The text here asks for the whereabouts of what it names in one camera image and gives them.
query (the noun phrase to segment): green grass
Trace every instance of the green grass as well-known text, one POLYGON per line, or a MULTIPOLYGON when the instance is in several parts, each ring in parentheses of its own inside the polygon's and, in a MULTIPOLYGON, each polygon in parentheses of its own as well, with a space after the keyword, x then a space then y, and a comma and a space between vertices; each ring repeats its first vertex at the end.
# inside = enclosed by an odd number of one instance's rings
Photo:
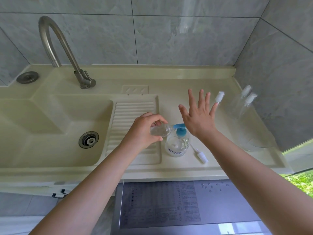
POLYGON ((313 198, 313 171, 307 171, 285 177, 300 190, 313 198))

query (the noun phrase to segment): backsplash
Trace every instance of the backsplash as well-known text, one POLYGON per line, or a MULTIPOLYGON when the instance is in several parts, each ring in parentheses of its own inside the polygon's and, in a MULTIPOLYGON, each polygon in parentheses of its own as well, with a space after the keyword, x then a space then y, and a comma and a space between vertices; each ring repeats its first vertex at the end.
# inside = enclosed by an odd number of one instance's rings
POLYGON ((50 63, 38 31, 42 15, 59 25, 79 64, 234 65, 268 1, 1 0, 0 84, 28 64, 50 63))
POLYGON ((313 138, 312 13, 312 0, 271 0, 235 64, 282 151, 313 138))

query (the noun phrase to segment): hand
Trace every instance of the hand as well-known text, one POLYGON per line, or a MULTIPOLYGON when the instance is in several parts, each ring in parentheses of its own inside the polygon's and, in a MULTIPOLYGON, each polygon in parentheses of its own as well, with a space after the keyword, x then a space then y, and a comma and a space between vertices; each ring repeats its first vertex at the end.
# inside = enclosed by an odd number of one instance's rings
POLYGON ((128 133, 123 138, 121 145, 127 144, 128 147, 135 147, 138 153, 147 148, 150 144, 162 141, 161 136, 153 136, 150 134, 150 127, 161 125, 161 122, 167 124, 166 119, 160 114, 152 114, 147 112, 135 119, 128 133))
POLYGON ((215 103, 210 111, 210 92, 204 99, 203 90, 200 90, 198 107, 191 89, 188 90, 188 95, 189 113, 183 105, 178 107, 189 132, 201 140, 206 134, 216 130, 214 116, 218 103, 215 103))

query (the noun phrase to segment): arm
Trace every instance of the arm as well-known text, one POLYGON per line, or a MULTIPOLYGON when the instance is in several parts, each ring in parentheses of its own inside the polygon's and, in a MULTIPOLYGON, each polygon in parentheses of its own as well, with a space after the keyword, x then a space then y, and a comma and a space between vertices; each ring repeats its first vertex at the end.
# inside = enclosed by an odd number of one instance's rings
POLYGON ((250 156, 215 128, 210 93, 199 93, 198 107, 189 90, 189 112, 179 105, 184 123, 199 138, 273 234, 313 234, 313 200, 250 156))
POLYGON ((135 119, 120 145, 114 149, 68 196, 30 233, 90 234, 122 175, 137 154, 151 143, 162 141, 152 136, 150 126, 167 121, 151 112, 135 119))

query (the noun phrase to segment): drain cover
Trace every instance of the drain cover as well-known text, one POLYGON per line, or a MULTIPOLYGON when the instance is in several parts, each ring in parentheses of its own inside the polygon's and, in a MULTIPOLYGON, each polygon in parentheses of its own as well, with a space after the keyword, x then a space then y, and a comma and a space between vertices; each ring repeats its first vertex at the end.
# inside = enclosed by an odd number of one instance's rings
POLYGON ((94 131, 84 133, 78 141, 78 144, 83 149, 88 149, 96 145, 99 140, 99 134, 94 131))
POLYGON ((19 75, 16 81, 21 84, 29 84, 29 83, 36 81, 38 78, 39 78, 38 73, 32 71, 32 72, 25 72, 19 75))

